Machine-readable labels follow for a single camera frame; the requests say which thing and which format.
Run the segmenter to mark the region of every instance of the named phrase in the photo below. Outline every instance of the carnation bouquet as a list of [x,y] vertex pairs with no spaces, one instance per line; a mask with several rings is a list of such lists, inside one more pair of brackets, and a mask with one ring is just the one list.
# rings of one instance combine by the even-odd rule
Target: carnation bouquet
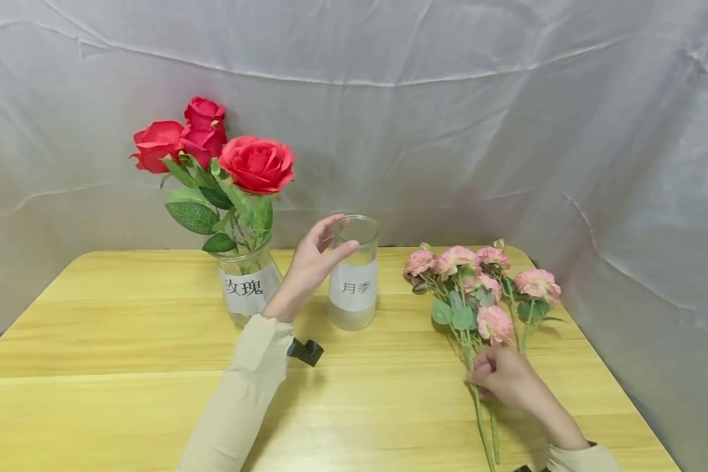
[[173,177],[167,212],[182,227],[206,237],[209,253],[249,253],[265,244],[273,227],[273,202],[294,178],[288,146],[256,136],[228,140],[223,105],[194,96],[186,124],[154,121],[134,133],[136,168]]
[[[503,239],[476,252],[454,246],[442,254],[435,254],[433,248],[423,243],[404,264],[404,277],[412,283],[412,291],[430,292],[435,297],[433,322],[450,333],[468,370],[474,368],[475,356],[488,344],[514,343],[524,353],[529,333],[542,322],[557,319],[547,316],[551,304],[561,295],[553,274],[531,269],[512,279],[507,274],[510,268]],[[491,423],[488,434],[480,393],[472,385],[469,392],[485,456],[491,471],[495,471],[495,465],[500,463],[500,444],[494,406],[488,405]]]

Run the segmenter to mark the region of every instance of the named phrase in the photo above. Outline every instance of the glass jar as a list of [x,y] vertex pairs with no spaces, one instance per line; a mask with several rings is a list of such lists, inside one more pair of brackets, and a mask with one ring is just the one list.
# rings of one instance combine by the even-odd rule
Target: glass jar
[[379,234],[378,223],[360,214],[348,214],[334,224],[333,248],[353,239],[359,242],[359,248],[330,273],[328,284],[328,316],[344,331],[367,328],[375,318]]
[[270,236],[251,252],[219,252],[218,260],[223,299],[231,319],[246,326],[249,318],[261,313],[281,283],[281,273],[270,255]]

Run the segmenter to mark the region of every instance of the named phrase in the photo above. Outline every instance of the red rose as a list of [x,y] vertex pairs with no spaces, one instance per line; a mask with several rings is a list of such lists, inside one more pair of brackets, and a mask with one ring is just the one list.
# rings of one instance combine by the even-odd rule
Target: red rose
[[218,159],[237,187],[247,193],[277,193],[294,178],[291,165],[296,158],[278,141],[240,136],[231,139]]
[[184,151],[193,155],[203,169],[210,167],[210,159],[220,155],[220,150],[223,149],[225,143],[226,140],[220,137],[215,128],[186,128],[184,135],[181,137]]
[[184,109],[184,117],[189,128],[194,130],[215,128],[224,140],[223,143],[226,142],[225,106],[217,104],[209,98],[204,98],[204,96],[192,96]]
[[134,133],[134,144],[138,153],[131,154],[135,157],[136,168],[149,170],[152,174],[164,174],[167,167],[162,162],[162,158],[170,155],[174,160],[178,159],[178,152],[181,150],[181,133],[184,132],[184,125],[178,121],[152,121],[150,126]]

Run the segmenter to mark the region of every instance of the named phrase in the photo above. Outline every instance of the hand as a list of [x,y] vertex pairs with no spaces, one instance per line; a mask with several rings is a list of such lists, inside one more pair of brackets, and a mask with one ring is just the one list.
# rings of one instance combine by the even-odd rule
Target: hand
[[511,347],[486,347],[474,360],[467,381],[484,395],[521,408],[543,425],[553,446],[578,451],[589,447],[577,422],[534,371],[527,358]]
[[531,414],[556,402],[551,390],[534,371],[527,358],[512,347],[486,347],[475,356],[474,370],[467,381],[480,387],[484,396]]
[[301,307],[336,264],[359,248],[358,242],[348,241],[325,252],[333,240],[333,225],[343,217],[343,214],[335,214],[319,220],[299,240],[281,286],[265,307],[264,317],[277,318],[284,323],[293,322]]

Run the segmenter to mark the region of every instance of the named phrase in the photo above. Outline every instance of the white cloth backdrop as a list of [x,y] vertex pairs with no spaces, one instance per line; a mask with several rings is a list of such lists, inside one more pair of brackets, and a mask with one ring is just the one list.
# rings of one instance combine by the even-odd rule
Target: white cloth backdrop
[[80,254],[198,247],[126,159],[192,94],[298,155],[276,245],[504,235],[708,471],[708,0],[2,0],[0,333]]

